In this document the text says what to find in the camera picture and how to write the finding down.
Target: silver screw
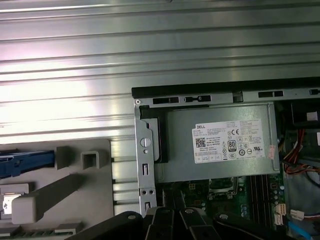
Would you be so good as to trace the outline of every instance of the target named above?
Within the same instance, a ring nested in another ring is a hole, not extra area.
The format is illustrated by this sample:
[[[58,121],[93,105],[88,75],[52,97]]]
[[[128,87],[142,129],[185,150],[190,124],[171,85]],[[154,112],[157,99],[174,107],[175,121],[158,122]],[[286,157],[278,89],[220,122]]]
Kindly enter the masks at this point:
[[[219,216],[219,218],[224,219],[224,220],[227,220],[227,219],[228,219],[228,215],[226,215],[226,214],[221,214],[221,215]]]
[[[147,137],[144,137],[140,140],[140,144],[142,147],[146,148],[146,147],[149,147],[150,144],[151,144],[151,140]]]
[[[193,212],[194,212],[194,211],[193,211],[192,209],[186,209],[186,210],[185,210],[185,213],[186,213],[186,214],[192,214]]]

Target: power supply label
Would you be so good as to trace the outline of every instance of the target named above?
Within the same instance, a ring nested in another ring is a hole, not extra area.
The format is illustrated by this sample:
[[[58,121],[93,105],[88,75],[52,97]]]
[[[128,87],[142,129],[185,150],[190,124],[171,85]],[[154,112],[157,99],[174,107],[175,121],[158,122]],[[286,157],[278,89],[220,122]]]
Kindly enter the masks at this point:
[[[192,138],[196,164],[266,156],[261,119],[199,123]]]

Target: wire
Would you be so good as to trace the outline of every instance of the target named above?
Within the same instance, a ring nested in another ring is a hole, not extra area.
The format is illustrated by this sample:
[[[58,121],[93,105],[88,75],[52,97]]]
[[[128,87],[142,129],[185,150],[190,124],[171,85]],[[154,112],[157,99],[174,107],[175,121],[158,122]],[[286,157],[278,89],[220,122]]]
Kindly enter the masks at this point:
[[[289,175],[301,174],[305,171],[309,171],[307,168],[303,168],[305,165],[297,165],[298,155],[301,149],[302,142],[304,140],[305,130],[299,129],[297,133],[297,141],[291,151],[283,158],[286,163],[284,163],[284,171]]]
[[[313,179],[309,176],[309,174],[308,174],[307,171],[305,172],[305,176],[306,176],[306,179],[308,179],[308,181],[309,181],[310,183],[312,183],[314,186],[320,188],[320,184],[317,183],[315,180],[313,180]]]
[[[286,117],[285,117],[285,114],[283,111],[281,112],[281,119],[282,119],[282,128],[281,128],[282,138],[278,144],[279,153],[282,151],[282,149],[285,146],[286,133],[287,133],[287,131],[286,131]]]
[[[304,214],[305,217],[319,217],[320,216],[320,212],[317,213],[313,213],[313,214]]]
[[[305,230],[303,230],[302,228],[300,228],[299,226],[295,225],[293,222],[289,221],[288,222],[288,226],[289,228],[291,228],[294,232],[296,232],[297,234],[303,236],[305,239],[307,240],[311,240],[311,235],[306,232]]]

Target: vent slot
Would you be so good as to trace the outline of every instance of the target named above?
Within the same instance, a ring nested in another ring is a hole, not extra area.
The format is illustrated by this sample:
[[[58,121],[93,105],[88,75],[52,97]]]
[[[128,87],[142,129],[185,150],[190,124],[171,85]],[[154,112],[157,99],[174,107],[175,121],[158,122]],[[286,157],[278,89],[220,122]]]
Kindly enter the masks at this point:
[[[179,103],[179,97],[162,97],[152,99],[153,104],[177,104]]]
[[[258,92],[259,98],[272,98],[274,93],[272,91],[260,91]]]
[[[184,98],[184,101],[186,103],[192,103],[193,101],[198,101],[199,103],[211,102],[211,96],[210,95],[202,95],[202,96],[197,96],[197,97],[186,96]]]
[[[318,89],[310,89],[310,90],[309,90],[310,95],[318,95],[319,92],[320,92],[320,91],[319,91]]]
[[[244,102],[244,96],[242,94],[242,91],[232,92],[232,98],[233,98],[234,103],[243,103]]]

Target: red wire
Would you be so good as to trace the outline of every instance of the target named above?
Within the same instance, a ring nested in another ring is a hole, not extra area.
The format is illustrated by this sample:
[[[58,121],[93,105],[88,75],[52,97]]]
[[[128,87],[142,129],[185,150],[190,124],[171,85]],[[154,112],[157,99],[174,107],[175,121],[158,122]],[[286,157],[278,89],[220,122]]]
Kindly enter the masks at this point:
[[[298,161],[298,155],[299,155],[299,152],[300,152],[300,148],[301,148],[301,145],[302,145],[302,142],[304,140],[304,136],[305,136],[305,130],[304,129],[299,129],[298,130],[298,136],[297,136],[297,144],[296,144],[296,147],[294,149],[294,151],[292,152],[290,158],[287,160],[288,163],[293,163],[293,164],[296,164],[297,161]],[[298,171],[298,172],[288,172],[288,169],[290,168],[289,165],[286,165],[286,167],[284,168],[284,171],[288,174],[299,174],[299,173],[303,173],[303,172],[306,172],[308,171],[307,169],[305,171]]]

